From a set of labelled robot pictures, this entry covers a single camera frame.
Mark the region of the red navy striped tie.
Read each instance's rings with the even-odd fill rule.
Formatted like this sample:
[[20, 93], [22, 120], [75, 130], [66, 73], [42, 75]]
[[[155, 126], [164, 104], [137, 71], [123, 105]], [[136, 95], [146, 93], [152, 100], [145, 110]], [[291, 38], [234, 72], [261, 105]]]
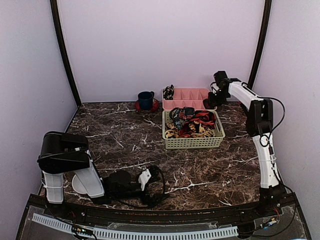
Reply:
[[202, 103], [203, 103], [203, 106], [204, 106], [205, 109], [207, 109], [207, 110], [212, 110], [212, 109], [214, 109], [214, 107], [212, 107], [212, 106], [210, 105], [209, 100], [208, 100], [207, 98], [204, 99], [204, 100], [202, 101]]

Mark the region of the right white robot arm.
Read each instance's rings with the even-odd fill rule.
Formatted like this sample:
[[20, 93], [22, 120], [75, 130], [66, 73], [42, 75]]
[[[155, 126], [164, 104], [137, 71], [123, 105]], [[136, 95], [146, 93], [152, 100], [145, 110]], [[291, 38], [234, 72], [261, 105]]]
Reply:
[[224, 71], [216, 72], [213, 77], [208, 94], [209, 105], [226, 105], [230, 97], [243, 105], [245, 129], [255, 145], [260, 169], [259, 201], [255, 205], [255, 213], [266, 217], [277, 207], [283, 190], [273, 145], [273, 101], [254, 93], [247, 83], [228, 77]]

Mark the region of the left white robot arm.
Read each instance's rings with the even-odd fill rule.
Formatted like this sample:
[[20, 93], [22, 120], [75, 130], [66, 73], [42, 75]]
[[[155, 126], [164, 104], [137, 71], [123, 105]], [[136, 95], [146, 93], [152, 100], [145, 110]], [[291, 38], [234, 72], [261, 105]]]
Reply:
[[60, 218], [67, 218], [70, 206], [64, 202], [64, 174], [73, 172], [73, 190], [87, 195], [96, 205], [108, 205], [117, 201], [123, 205], [125, 199], [140, 198], [140, 209], [150, 209], [159, 205], [170, 195], [166, 186], [160, 193], [150, 194], [148, 186], [157, 181], [165, 183], [165, 176], [156, 165], [143, 170], [132, 181], [126, 170], [117, 170], [102, 178], [90, 153], [89, 141], [84, 135], [49, 131], [43, 137], [38, 166], [44, 178], [46, 200], [51, 210]]

